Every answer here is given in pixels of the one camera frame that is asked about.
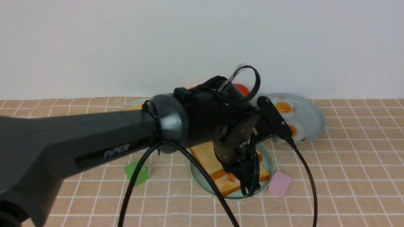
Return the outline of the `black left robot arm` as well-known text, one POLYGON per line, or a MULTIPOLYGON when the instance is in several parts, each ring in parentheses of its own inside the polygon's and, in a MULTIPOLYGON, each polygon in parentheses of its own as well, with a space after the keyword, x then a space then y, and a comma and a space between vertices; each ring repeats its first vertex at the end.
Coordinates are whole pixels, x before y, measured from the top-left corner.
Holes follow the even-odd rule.
POLYGON ((1 116, 1 226, 27 219, 42 227, 63 180, 144 148, 170 154, 208 141, 224 142, 237 162, 260 117, 221 76, 177 88, 140 110, 47 118, 1 116))

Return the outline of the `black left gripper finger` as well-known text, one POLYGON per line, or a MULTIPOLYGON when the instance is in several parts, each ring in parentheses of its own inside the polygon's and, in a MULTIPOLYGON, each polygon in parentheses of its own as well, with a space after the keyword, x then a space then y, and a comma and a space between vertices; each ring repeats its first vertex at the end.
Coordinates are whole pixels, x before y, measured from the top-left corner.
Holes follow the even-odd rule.
POLYGON ((238 166, 235 168, 234 176, 241 183, 243 196, 252 196, 255 191, 261 188, 259 183, 260 164, 259 156, 255 146, 245 145, 245 154, 237 159, 238 166))

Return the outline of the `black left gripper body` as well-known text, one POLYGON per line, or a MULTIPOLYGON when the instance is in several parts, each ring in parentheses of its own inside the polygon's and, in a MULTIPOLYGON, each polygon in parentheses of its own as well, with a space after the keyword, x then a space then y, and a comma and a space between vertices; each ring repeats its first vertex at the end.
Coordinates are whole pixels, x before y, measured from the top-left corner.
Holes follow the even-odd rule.
POLYGON ((216 158, 227 173, 258 174, 259 159, 255 151, 254 127, 259 119, 255 112, 244 112, 231 118, 226 131, 213 141, 216 158))

